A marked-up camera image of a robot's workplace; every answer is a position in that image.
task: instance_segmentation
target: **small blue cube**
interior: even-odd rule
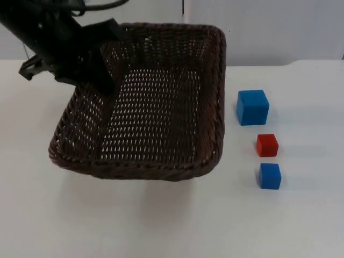
[[[236,114],[240,125],[265,125],[269,107],[269,101],[263,90],[239,91]]]
[[[281,185],[281,172],[278,164],[262,163],[259,170],[261,189],[278,190]]]

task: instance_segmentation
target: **white table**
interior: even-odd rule
[[[48,144],[73,87],[0,61],[0,257],[341,257],[344,253],[344,62],[229,67],[223,157],[180,183],[102,181],[53,165]],[[266,126],[241,127],[238,90],[264,89]],[[277,158],[254,141],[275,133]],[[280,164],[261,190],[261,162]]]

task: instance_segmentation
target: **red cube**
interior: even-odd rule
[[[277,155],[278,142],[274,134],[259,134],[256,146],[260,157],[275,157]]]

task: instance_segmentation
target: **wicker basket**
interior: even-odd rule
[[[122,24],[102,53],[119,95],[76,88],[49,147],[62,168],[107,179],[209,173],[224,137],[226,41],[213,26]]]

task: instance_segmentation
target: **cube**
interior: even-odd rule
[[[278,142],[274,134],[259,134],[256,147],[260,157],[277,156]]]
[[[265,125],[269,107],[269,101],[263,90],[239,91],[236,114],[240,125]]]
[[[281,172],[278,164],[262,163],[259,170],[261,189],[278,190],[281,185]]]

